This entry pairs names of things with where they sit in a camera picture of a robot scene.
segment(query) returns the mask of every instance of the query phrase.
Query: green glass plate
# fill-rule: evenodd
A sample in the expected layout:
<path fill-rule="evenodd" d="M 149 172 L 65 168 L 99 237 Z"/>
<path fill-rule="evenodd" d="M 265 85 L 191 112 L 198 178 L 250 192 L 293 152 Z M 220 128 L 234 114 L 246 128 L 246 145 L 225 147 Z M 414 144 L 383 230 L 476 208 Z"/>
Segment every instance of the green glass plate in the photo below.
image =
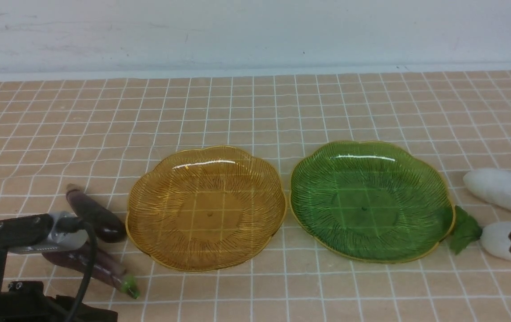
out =
<path fill-rule="evenodd" d="M 443 177 L 382 141 L 323 145 L 295 167 L 290 199 L 297 221 L 322 245 L 376 263 L 427 255 L 456 218 Z"/>

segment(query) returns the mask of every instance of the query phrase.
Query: glass plate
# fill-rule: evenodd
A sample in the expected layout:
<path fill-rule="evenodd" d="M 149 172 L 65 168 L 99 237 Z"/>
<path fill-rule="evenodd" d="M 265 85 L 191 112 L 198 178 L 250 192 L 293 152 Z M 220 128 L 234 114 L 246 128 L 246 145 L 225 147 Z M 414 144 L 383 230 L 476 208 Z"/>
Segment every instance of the glass plate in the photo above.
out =
<path fill-rule="evenodd" d="M 136 182 L 126 228 L 134 244 L 178 271 L 212 271 L 257 255 L 287 209 L 277 171 L 229 146 L 180 151 Z"/>
<path fill-rule="evenodd" d="M 321 244 L 352 259 L 412 261 L 453 228 L 448 187 L 430 165 L 382 141 L 336 141 L 291 175 L 291 207 Z"/>

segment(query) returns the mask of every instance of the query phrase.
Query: green leaf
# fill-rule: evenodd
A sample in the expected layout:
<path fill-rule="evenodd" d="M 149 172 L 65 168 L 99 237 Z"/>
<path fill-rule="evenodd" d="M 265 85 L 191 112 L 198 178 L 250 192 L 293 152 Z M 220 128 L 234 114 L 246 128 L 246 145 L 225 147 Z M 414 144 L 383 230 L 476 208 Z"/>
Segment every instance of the green leaf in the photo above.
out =
<path fill-rule="evenodd" d="M 456 206 L 456 223 L 450 234 L 450 250 L 458 255 L 466 249 L 471 242 L 480 240 L 482 228 L 474 217 L 460 206 Z"/>

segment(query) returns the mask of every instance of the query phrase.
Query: black mount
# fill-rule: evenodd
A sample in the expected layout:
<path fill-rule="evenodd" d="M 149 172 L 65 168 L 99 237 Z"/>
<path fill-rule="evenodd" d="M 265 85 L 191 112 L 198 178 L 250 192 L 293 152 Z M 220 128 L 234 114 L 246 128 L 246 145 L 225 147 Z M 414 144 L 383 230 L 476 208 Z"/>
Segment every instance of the black mount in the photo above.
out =
<path fill-rule="evenodd" d="M 49 214 L 0 220 L 0 322 L 61 322 L 71 308 L 73 297 L 44 296 L 41 281 L 14 281 L 7 292 L 1 291 L 8 250 L 44 241 L 53 224 Z M 118 313 L 81 304 L 76 318 L 82 322 L 117 322 Z"/>

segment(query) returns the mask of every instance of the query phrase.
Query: black cable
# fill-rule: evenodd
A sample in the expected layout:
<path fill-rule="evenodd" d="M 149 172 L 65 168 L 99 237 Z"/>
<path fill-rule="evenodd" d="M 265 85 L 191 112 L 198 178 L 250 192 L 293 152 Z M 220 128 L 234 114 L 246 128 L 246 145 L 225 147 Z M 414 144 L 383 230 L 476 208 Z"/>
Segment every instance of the black cable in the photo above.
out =
<path fill-rule="evenodd" d="M 75 301 L 71 306 L 71 310 L 69 310 L 68 316 L 65 318 L 64 322 L 74 322 L 76 312 L 78 311 L 78 307 L 82 303 L 84 299 L 84 295 L 86 290 L 88 289 L 88 284 L 90 283 L 90 278 L 92 277 L 92 269 L 94 268 L 94 262 L 96 261 L 96 252 L 98 251 L 96 245 L 96 234 L 94 234 L 94 229 L 90 224 L 85 221 L 79 223 L 82 229 L 86 230 L 88 233 L 88 240 L 90 242 L 90 255 L 88 259 L 88 263 L 86 264 L 86 270 L 84 271 L 84 275 L 82 276 L 82 281 L 80 286 L 78 287 L 78 292 L 75 297 Z"/>

